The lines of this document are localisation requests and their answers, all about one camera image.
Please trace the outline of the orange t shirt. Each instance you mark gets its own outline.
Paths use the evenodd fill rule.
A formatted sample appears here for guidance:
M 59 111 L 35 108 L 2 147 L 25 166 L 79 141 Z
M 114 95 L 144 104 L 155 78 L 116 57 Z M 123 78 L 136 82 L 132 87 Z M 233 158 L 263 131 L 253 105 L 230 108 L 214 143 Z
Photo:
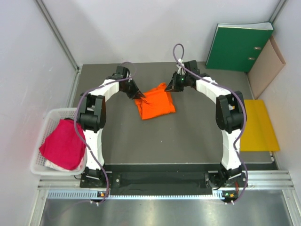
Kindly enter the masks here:
M 157 87 L 144 93 L 145 97 L 135 99 L 142 120 L 148 120 L 165 114 L 176 113 L 170 92 L 165 92 L 167 84 L 160 83 Z

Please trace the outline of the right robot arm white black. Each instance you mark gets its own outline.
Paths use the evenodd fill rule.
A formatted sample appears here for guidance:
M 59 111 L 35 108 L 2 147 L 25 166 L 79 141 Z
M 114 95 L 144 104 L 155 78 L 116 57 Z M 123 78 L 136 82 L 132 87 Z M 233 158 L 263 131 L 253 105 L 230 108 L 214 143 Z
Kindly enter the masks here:
M 241 131 L 246 123 L 246 110 L 241 92 L 231 92 L 222 87 L 208 74 L 200 73 L 195 60 L 184 62 L 178 59 L 178 70 L 165 88 L 166 92 L 182 92 L 191 87 L 202 93 L 215 104 L 215 120 L 222 132 L 223 155 L 221 169 L 209 177 L 215 189 L 231 186 L 242 174 L 240 152 Z

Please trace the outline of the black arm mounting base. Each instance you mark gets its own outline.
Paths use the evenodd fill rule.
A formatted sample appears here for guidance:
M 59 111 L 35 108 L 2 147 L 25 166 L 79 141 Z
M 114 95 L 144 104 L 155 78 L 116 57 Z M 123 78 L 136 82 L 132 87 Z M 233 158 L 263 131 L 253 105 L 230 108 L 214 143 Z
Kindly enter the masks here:
M 210 194 L 214 186 L 208 180 L 217 175 L 220 164 L 107 164 L 106 173 L 93 177 L 81 174 L 81 188 L 110 189 L 114 195 L 189 195 Z M 246 184 L 246 175 L 229 180 L 222 188 L 237 191 Z

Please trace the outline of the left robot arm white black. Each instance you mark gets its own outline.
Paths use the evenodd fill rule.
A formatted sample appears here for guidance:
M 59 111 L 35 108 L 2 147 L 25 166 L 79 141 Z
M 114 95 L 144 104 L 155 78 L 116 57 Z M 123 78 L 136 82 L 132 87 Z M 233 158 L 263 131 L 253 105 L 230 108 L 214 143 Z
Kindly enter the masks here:
M 139 90 L 133 74 L 126 68 L 129 62 L 118 65 L 116 71 L 95 88 L 81 94 L 76 110 L 76 122 L 81 126 L 83 135 L 76 133 L 87 149 L 85 172 L 92 171 L 90 181 L 95 186 L 103 186 L 107 176 L 103 172 L 102 131 L 106 124 L 106 101 L 118 92 L 126 93 L 129 99 L 141 99 L 145 95 Z

